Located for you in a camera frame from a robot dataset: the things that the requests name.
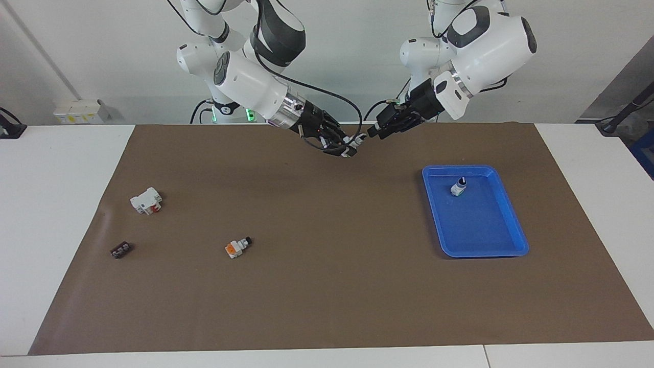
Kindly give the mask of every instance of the blue plastic tray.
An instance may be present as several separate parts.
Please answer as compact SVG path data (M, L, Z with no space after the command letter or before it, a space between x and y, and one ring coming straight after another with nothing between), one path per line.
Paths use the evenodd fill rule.
M466 177L459 197L450 193ZM450 257L518 257L529 252L500 175L490 166L427 166L422 170L441 248Z

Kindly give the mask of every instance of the brown mat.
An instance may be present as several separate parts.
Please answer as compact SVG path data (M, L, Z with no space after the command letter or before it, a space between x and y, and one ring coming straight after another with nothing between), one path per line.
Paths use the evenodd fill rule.
M431 164L494 166L530 253L445 256ZM432 124L348 160L263 126L138 126L29 353L623 340L654 330L532 125Z

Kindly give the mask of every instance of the white table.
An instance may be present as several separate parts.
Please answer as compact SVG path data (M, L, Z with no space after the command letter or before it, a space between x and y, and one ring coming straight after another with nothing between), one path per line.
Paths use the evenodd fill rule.
M650 323L654 182L592 125L537 125ZM32 126L0 141L0 367L652 367L654 342L25 357L133 126Z

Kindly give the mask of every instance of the blue object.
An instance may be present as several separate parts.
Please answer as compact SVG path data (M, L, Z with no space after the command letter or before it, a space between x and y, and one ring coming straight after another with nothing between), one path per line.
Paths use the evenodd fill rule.
M462 176L460 196L450 188ZM427 166L422 170L441 248L454 258L519 257L529 252L500 175L490 166Z
M634 143L630 151L643 166L643 169L654 179L654 129Z

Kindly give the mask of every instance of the green light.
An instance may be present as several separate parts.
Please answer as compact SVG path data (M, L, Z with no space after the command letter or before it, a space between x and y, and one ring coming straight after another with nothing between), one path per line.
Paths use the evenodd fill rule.
M256 121L256 113L250 109L245 109L248 121Z

